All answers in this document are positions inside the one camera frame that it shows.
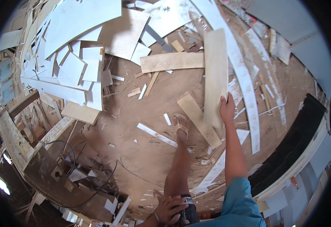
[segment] light wood plank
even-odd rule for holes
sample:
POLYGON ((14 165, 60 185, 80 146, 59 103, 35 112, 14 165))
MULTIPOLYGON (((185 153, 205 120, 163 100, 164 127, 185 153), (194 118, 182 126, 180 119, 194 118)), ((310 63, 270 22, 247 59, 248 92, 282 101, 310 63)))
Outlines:
POLYGON ((220 116, 220 97, 227 99, 228 60, 226 39, 223 29, 204 34, 205 47, 205 104, 204 121, 215 128, 222 128, 220 116))
POLYGON ((167 53, 141 57, 143 73, 169 69, 204 68, 203 53, 167 53))
POLYGON ((128 97, 132 97, 132 96, 140 94, 140 93, 141 93, 141 88, 136 88, 128 94, 128 97))
POLYGON ((80 106, 74 102, 68 102, 61 113, 64 116, 94 125, 100 111, 90 107, 80 106))
POLYGON ((63 1, 46 31, 45 58, 93 27, 122 16, 121 7, 120 0, 63 1))
POLYGON ((175 40, 174 42, 172 42, 172 46, 174 47, 174 49, 176 49, 177 52, 182 52, 182 51, 184 51, 184 48, 183 48, 182 45, 178 42, 178 40, 175 40))
POLYGON ((250 137, 252 145, 252 153, 260 151, 260 125, 259 113, 255 98, 253 82, 247 69, 240 48, 233 36, 230 28, 221 16, 218 7, 214 1, 191 0, 196 8, 201 12, 204 18, 208 21, 213 30, 223 28, 227 40, 227 54, 234 67, 234 71, 239 81, 242 95, 245 102, 246 114, 249 120, 250 137))
POLYGON ((203 112, 189 92, 178 98, 177 103, 213 149, 221 145, 221 141, 212 126, 203 121, 203 112))
POLYGON ((159 75, 159 71, 154 73, 154 75, 152 77, 152 80, 150 81, 150 84, 149 84, 147 90, 145 91, 145 94, 144 94, 145 97, 147 97, 149 95, 150 89, 153 87, 153 85, 155 83, 155 80, 157 79, 158 75, 159 75))
POLYGON ((104 43, 105 53, 131 60, 149 13, 122 9, 122 16, 103 25, 99 42, 104 43))
POLYGON ((36 79, 28 79, 21 77, 21 80, 23 83, 28 83, 29 85, 34 88, 37 88, 38 90, 43 89, 43 91, 46 93, 52 94, 60 98, 64 98, 71 102, 76 102, 80 105, 83 105, 83 103, 86 102, 86 92, 84 90, 70 88, 67 86, 62 86, 49 82, 43 82, 36 79))
POLYGON ((62 119, 62 115, 61 115, 61 112, 59 111, 58 103, 56 101, 54 101, 54 100, 52 100, 52 103, 53 103, 53 108, 56 111, 56 114, 58 116, 58 119, 61 120, 62 119))

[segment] black cable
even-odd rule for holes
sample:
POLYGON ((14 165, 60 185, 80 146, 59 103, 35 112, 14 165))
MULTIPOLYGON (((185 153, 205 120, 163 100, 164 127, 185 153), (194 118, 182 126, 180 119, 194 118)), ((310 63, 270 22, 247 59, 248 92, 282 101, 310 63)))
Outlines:
POLYGON ((117 160, 117 163, 115 164, 115 168, 114 168, 114 170, 113 170, 113 172, 112 172, 112 174, 111 174, 111 176, 107 179, 107 181, 100 187, 100 188, 98 188, 97 190, 96 190, 96 192, 90 197, 90 198, 88 198, 88 199, 86 199, 84 202, 82 202, 82 203, 80 203, 80 204, 78 204, 78 205, 76 205, 76 206, 73 206, 73 207, 63 207, 63 206, 59 206, 59 207, 62 207, 62 208, 75 208, 75 207, 78 207, 78 206, 81 206, 81 205, 84 205, 85 203, 87 203, 88 201, 90 201, 101 189, 102 189, 102 187, 104 187, 105 186, 105 184, 107 184, 108 182, 109 182, 109 180, 111 179, 111 177, 114 175, 114 172, 115 172, 115 170, 117 169, 117 166, 118 166, 118 162, 120 162, 119 160, 117 160))
POLYGON ((69 145, 67 142, 62 141, 62 140, 54 140, 54 141, 49 142, 49 143, 45 143, 45 142, 41 142, 41 143, 42 143, 43 145, 49 145, 49 144, 51 144, 51 143, 55 143, 55 142, 62 142, 62 143, 65 143, 65 144, 67 144, 67 145, 71 148, 72 154, 74 155, 74 165, 72 166, 72 169, 74 170, 74 168, 76 167, 76 156, 75 156, 75 152, 74 152, 73 148, 71 147, 71 145, 69 145))

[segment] wooden plank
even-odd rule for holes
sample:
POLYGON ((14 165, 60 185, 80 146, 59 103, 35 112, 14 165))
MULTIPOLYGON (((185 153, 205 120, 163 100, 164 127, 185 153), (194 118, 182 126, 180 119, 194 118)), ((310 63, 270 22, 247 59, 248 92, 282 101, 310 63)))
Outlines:
POLYGON ((212 126, 203 121, 203 112, 189 92, 179 97, 177 103, 213 149, 221 145, 221 141, 212 126))
MULTIPOLYGON (((249 135, 249 130, 237 129, 237 136, 239 137, 240 144, 242 145, 249 135)), ((224 150, 221 156, 218 158, 215 165, 208 172, 208 174, 203 178, 201 183, 197 186, 198 188, 207 188, 211 185, 211 183, 220 175, 220 173, 225 169, 225 158, 226 158, 226 150, 224 150)))
POLYGON ((128 97, 132 97, 132 96, 140 94, 140 93, 141 93, 141 88, 136 88, 128 94, 128 97))
POLYGON ((40 97, 40 94, 38 93, 38 90, 29 93, 29 95, 26 95, 24 99, 12 108, 9 109, 8 113, 11 119, 14 119, 15 116, 17 116, 22 110, 24 110, 25 107, 27 107, 29 104, 31 104, 34 100, 40 97))
POLYGON ((145 97, 147 97, 149 95, 150 89, 153 87, 153 85, 155 83, 155 80, 157 79, 158 75, 159 75, 159 71, 156 71, 154 73, 153 77, 152 77, 152 80, 150 80, 150 84, 149 84, 147 90, 145 91, 145 94, 144 94, 145 97))
POLYGON ((121 17, 103 25, 99 42, 105 53, 131 60, 148 18, 149 13, 123 8, 121 17))
POLYGON ((93 27, 122 16, 121 9, 120 0, 62 2, 53 11, 46 31, 45 58, 93 27))
POLYGON ((17 47, 21 41, 23 30, 16 30, 4 33, 0 36, 0 51, 17 47))
POLYGON ((27 155, 32 153, 34 149, 17 129, 7 111, 0 115, 0 128, 2 129, 1 137, 4 140, 5 148, 19 173, 23 175, 23 170, 28 161, 27 155))
POLYGON ((205 33, 204 47, 206 75, 204 121, 221 129, 223 121, 220 116, 220 97, 224 96, 227 100, 229 84, 224 30, 218 29, 205 33))
POLYGON ((94 125, 100 111, 90 107, 80 106, 74 102, 68 102, 63 108, 62 115, 94 125))
POLYGON ((141 57, 143 73, 169 69, 204 68, 203 53, 167 53, 141 57))
POLYGON ((22 77, 21 80, 23 83, 28 83, 29 85, 31 85, 34 88, 37 88, 38 90, 43 89, 43 91, 46 93, 64 98, 71 102, 76 102, 79 103, 80 105, 83 105, 83 103, 86 102, 86 98, 85 98, 86 92, 84 90, 70 88, 67 86, 62 86, 59 84, 54 84, 49 82, 38 81, 36 79, 28 79, 22 77))
POLYGON ((182 51, 184 51, 184 48, 183 48, 182 45, 178 42, 178 40, 175 40, 174 42, 172 42, 172 46, 174 47, 174 49, 176 49, 177 52, 182 52, 182 51))
POLYGON ((62 119, 62 116, 61 116, 61 112, 59 111, 58 103, 56 101, 54 101, 54 100, 52 101, 52 103, 53 103, 53 108, 56 111, 56 114, 58 116, 58 119, 61 120, 62 119))
POLYGON ((227 40, 227 54, 234 67, 234 71, 244 97, 246 114, 248 116, 250 127, 252 153, 255 154, 260 150, 259 113, 253 82, 251 80, 249 70, 245 65, 240 48, 230 28, 218 11, 218 7, 214 1, 191 0, 191 2, 193 2, 196 8, 201 12, 213 30, 218 30, 221 28, 224 29, 225 38, 227 40))
POLYGON ((146 124, 140 122, 137 126, 139 129, 145 131, 146 133, 149 133, 150 135, 162 140, 163 142, 168 143, 169 145, 172 145, 173 147, 177 148, 178 144, 176 141, 169 139, 168 137, 163 136, 162 134, 154 131, 152 128, 147 126, 146 124))

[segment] white board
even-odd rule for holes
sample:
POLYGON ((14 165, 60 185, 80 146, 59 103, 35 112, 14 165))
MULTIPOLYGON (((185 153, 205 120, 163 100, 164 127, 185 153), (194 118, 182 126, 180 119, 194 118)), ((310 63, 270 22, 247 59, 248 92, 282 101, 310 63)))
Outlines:
MULTIPOLYGON (((237 136, 239 137, 240 144, 242 145, 249 135, 250 131, 237 129, 236 130, 237 136)), ((208 172, 205 178, 201 181, 201 183, 197 186, 198 188, 207 188, 208 186, 212 185, 212 182, 216 179, 218 175, 225 169, 225 157, 226 157, 226 150, 224 150, 212 167, 212 169, 208 172)))
POLYGON ((44 91, 46 93, 52 94, 54 96, 64 98, 71 102, 76 102, 81 106, 86 101, 85 91, 80 89, 69 88, 66 86, 61 86, 59 84, 53 84, 48 82, 39 81, 36 79, 27 79, 21 77, 22 83, 27 83, 39 91, 44 91))
POLYGON ((70 46, 67 44, 64 47, 62 47, 58 52, 57 55, 57 64, 58 65, 62 65, 63 61, 65 60, 65 58, 68 56, 68 54, 70 53, 70 46))
POLYGON ((70 79, 72 81, 71 86, 77 86, 82 79, 86 66, 87 64, 83 60, 70 52, 62 66, 59 67, 58 78, 70 79))
POLYGON ((21 41, 23 30, 11 31, 1 35, 0 37, 0 51, 17 47, 21 41))
POLYGON ((86 34, 80 36, 79 38, 76 38, 76 40, 97 41, 99 39, 101 29, 102 29, 102 26, 95 28, 94 30, 87 32, 86 34))
POLYGON ((63 1, 54 9, 46 31, 45 58, 93 27, 120 16, 121 0, 63 1))
POLYGON ((148 56, 148 54, 150 53, 151 49, 147 48, 146 46, 144 46, 141 43, 137 43, 133 56, 131 57, 131 61, 136 63, 137 65, 141 65, 141 57, 145 57, 148 56))
POLYGON ((242 95, 244 97, 246 113, 248 116, 252 153, 255 154, 260 150, 260 126, 259 112, 254 93, 254 86, 251 80, 249 70, 247 69, 244 58, 239 46, 233 36, 230 28, 218 11, 217 5, 213 0, 191 0, 197 9, 202 13, 213 30, 223 28, 226 37, 226 46, 228 57, 234 67, 234 71, 239 81, 242 95))
POLYGON ((83 61, 86 62, 87 67, 82 80, 97 81, 100 63, 99 59, 84 59, 83 61))
MULTIPOLYGON (((160 37, 190 22, 189 12, 194 12, 197 17, 200 16, 199 11, 189 0, 160 0, 146 8, 144 12, 150 14, 148 25, 160 37)), ((147 32, 142 34, 141 40, 147 47, 155 43, 155 39, 147 32)))

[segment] plywood sheet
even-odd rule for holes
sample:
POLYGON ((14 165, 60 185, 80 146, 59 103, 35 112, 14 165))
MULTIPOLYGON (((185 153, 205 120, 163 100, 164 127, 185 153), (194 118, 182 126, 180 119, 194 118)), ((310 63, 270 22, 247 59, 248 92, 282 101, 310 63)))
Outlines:
POLYGON ((122 9, 122 17, 103 25, 99 42, 104 43, 105 53, 131 60, 149 14, 133 9, 122 9))
POLYGON ((62 2, 46 31, 45 58, 93 27, 122 16, 121 10, 120 0, 62 2))
POLYGON ((219 29, 205 33, 204 47, 206 76, 204 121, 216 128, 222 128, 220 96, 227 98, 229 83, 225 31, 219 29))
POLYGON ((181 96, 177 100, 177 103, 212 148, 216 148, 221 145, 221 141, 212 126, 207 125, 203 121, 203 112, 189 92, 186 92, 183 96, 181 96))
POLYGON ((143 73, 169 69, 192 69, 204 67, 203 53, 181 52, 141 57, 141 71, 143 73))
POLYGON ((73 119, 94 125, 100 114, 100 111, 90 107, 80 106, 74 102, 68 102, 63 108, 61 114, 63 116, 68 116, 73 119))

